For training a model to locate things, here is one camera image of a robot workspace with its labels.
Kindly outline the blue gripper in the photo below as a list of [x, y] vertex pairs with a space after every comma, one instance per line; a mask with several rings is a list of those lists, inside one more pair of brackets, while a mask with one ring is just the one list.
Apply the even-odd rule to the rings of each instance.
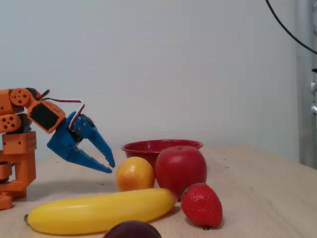
[[115, 167], [112, 150], [98, 132], [93, 121], [84, 114], [80, 114], [70, 130], [69, 124], [75, 115], [72, 112], [55, 130], [47, 147], [59, 155], [65, 161], [84, 166], [89, 169], [104, 173], [112, 173], [112, 169], [99, 163], [95, 158], [89, 156], [77, 145], [88, 139], [105, 157], [111, 168]]

